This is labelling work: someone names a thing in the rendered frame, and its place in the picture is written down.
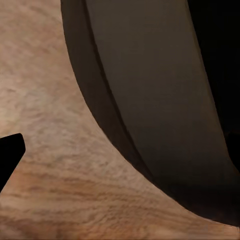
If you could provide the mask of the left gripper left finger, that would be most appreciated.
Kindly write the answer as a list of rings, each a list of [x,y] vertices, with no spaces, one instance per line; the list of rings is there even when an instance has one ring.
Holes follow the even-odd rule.
[[[0,192],[25,152],[26,146],[21,133],[0,138]]]

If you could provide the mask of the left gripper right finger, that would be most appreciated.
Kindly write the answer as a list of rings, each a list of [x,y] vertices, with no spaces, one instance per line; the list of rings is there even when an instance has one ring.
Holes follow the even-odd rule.
[[[226,139],[229,157],[240,172],[240,134],[229,133]]]

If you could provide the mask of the cauldron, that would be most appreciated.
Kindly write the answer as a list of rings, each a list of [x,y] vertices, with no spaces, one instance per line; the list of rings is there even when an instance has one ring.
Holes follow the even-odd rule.
[[[240,0],[60,0],[86,106],[115,149],[203,218],[240,228]]]

